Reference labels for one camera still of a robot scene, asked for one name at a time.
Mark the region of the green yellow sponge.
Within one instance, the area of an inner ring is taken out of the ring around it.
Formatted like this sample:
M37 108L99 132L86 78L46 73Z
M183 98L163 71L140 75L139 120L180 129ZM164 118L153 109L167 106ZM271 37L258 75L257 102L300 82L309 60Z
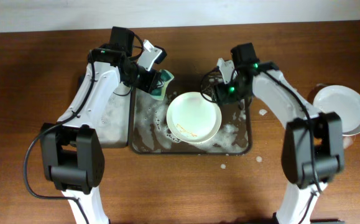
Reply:
M167 87L173 79L174 76L168 70L160 70L158 85L151 91L150 96L155 100L162 101L165 97Z

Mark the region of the cream white plate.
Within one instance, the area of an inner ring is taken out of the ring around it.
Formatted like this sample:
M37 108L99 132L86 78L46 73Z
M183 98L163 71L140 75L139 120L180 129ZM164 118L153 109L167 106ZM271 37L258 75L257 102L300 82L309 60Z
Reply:
M210 140L220 129L222 114L209 96L187 92L168 106L166 122L171 133L181 141L199 144Z

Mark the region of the pale blue plate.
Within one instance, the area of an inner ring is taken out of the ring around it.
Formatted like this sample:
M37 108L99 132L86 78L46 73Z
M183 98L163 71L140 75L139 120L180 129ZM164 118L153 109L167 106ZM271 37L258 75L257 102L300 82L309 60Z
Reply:
M328 85L320 89L313 106L322 112L335 112L343 127L343 136L360 134L360 94L346 86Z

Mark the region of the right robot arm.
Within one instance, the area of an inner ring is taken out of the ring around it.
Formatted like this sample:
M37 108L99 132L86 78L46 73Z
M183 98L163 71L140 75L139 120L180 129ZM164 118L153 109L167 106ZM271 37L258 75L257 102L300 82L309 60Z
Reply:
M268 222L310 223L319 196L345 167L341 118L304 99L274 62L257 58L251 43L232 48L231 59L219 58L214 70L223 77L213 88L217 104L258 98L285 129L281 165L288 184Z

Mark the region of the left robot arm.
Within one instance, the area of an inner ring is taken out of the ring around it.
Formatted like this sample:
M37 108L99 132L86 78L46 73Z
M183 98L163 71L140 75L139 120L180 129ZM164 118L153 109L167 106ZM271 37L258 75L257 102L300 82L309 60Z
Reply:
M133 55L139 36L123 27L113 27L107 44L90 50L85 77L72 103L55 124L40 130L45 178L68 200L77 223L109 223L99 193L104 174L104 154L96 126L109 98L119 85L151 93L163 83L154 70L166 51L148 40Z

